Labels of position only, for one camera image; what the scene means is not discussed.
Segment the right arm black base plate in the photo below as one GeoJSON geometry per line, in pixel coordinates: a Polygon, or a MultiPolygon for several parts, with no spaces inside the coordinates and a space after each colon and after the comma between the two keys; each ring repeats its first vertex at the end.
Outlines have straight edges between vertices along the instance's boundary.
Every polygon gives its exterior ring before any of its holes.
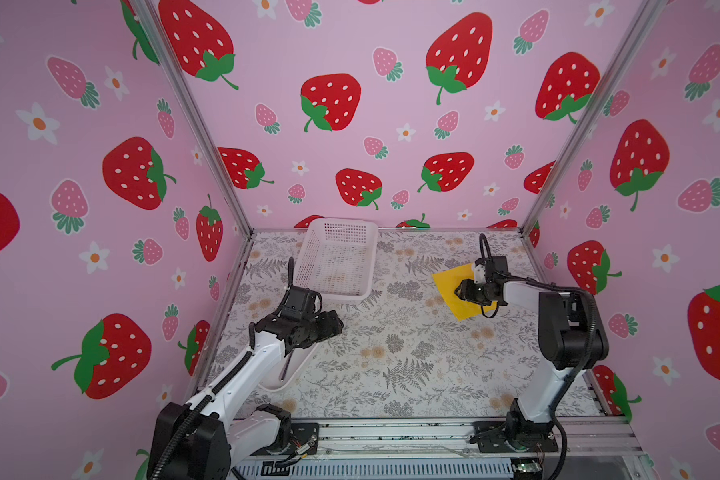
{"type": "Polygon", "coordinates": [[[559,447],[552,430],[552,423],[476,421],[468,442],[481,453],[555,453],[559,447]]]}

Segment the metal knife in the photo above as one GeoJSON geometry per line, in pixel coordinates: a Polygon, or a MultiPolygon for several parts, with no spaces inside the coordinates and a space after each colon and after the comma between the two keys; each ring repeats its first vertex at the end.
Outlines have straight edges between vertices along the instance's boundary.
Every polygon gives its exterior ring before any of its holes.
{"type": "Polygon", "coordinates": [[[279,375],[279,380],[280,380],[280,381],[284,381],[284,380],[285,380],[285,377],[287,376],[287,372],[288,372],[290,363],[291,363],[292,358],[293,358],[293,353],[294,353],[294,352],[292,351],[292,352],[289,353],[288,356],[286,357],[285,364],[284,364],[283,369],[281,370],[281,373],[280,373],[280,375],[279,375]]]}

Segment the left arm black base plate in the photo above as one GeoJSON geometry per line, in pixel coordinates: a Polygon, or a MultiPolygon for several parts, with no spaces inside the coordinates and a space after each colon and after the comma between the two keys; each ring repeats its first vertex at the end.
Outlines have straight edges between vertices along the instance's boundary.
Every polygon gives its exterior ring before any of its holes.
{"type": "Polygon", "coordinates": [[[291,425],[287,441],[275,450],[276,455],[313,455],[317,452],[320,426],[314,422],[291,425]]]}

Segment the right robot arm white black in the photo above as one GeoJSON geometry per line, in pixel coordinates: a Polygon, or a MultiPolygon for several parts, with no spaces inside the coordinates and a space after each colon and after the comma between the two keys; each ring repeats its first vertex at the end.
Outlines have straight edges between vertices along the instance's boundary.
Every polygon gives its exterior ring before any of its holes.
{"type": "Polygon", "coordinates": [[[594,295],[587,290],[512,275],[504,257],[482,257],[472,271],[473,277],[454,290],[457,298],[480,307],[514,305],[535,313],[543,357],[503,425],[476,432],[472,441],[527,450],[532,441],[550,436],[557,407],[575,380],[607,357],[607,335],[594,295]]]}

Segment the yellow paper napkin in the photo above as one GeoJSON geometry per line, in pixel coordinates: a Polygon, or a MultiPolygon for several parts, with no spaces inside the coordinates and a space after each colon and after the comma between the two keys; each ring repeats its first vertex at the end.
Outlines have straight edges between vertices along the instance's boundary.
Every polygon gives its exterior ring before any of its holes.
{"type": "Polygon", "coordinates": [[[496,315],[498,310],[496,302],[490,303],[488,306],[480,306],[463,300],[456,294],[462,281],[481,281],[484,279],[484,274],[483,267],[475,264],[464,264],[432,275],[438,292],[457,320],[463,321],[476,316],[493,318],[496,315]]]}

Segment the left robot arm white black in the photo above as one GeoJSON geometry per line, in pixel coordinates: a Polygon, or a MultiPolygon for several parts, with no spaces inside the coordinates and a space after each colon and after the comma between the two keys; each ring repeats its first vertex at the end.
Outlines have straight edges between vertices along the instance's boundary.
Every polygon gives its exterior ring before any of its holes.
{"type": "Polygon", "coordinates": [[[291,353],[342,333],[334,310],[325,311],[320,293],[289,286],[275,310],[248,327],[248,346],[222,373],[182,405],[159,413],[153,434],[148,479],[225,479],[251,454],[280,454],[293,447],[291,414],[262,405],[250,416],[236,415],[260,382],[291,353]]]}

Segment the white plastic perforated basket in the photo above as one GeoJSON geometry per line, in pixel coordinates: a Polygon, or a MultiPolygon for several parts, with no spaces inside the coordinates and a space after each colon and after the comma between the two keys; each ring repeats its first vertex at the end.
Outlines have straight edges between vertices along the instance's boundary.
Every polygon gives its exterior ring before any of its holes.
{"type": "Polygon", "coordinates": [[[295,261],[294,284],[328,302],[358,304],[372,291],[378,226],[321,218],[312,221],[295,261]]]}

